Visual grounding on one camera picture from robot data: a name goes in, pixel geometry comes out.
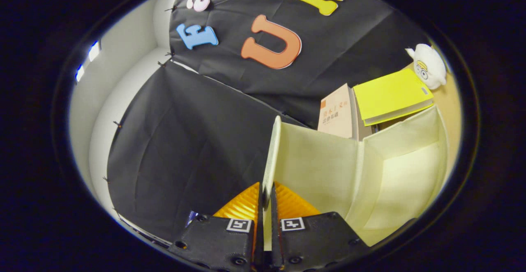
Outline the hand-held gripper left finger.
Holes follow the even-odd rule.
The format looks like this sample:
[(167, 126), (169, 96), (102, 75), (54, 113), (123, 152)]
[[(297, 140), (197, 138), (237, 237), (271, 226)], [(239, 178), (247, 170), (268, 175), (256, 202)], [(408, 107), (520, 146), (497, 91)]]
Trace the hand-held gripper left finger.
[(261, 201), (261, 185), (256, 182), (215, 214), (196, 214), (169, 252), (213, 271), (257, 271), (264, 263)]

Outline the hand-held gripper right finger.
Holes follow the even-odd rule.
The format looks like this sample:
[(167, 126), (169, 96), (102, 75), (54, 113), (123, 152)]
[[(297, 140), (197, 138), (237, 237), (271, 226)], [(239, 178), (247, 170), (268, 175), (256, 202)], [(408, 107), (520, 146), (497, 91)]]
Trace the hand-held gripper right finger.
[(274, 272), (321, 272), (370, 251), (340, 214), (318, 212), (278, 182), (271, 187), (269, 225)]

